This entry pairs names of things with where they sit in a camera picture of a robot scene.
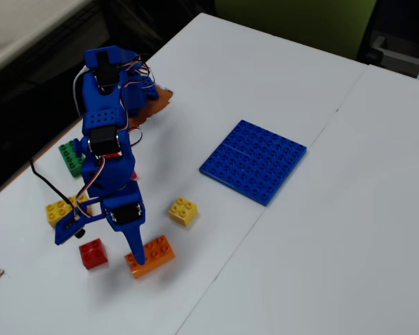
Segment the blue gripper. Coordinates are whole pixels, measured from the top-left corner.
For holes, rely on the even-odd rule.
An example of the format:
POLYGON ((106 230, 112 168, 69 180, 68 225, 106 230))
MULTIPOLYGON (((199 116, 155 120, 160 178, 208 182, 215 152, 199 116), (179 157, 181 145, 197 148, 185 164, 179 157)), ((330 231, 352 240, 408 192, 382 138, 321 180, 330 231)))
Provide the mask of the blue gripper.
POLYGON ((145 222, 145 206, 139 191, 118 192, 103 199, 105 217, 116 232, 123 232, 136 262, 145 264, 140 226, 145 222))

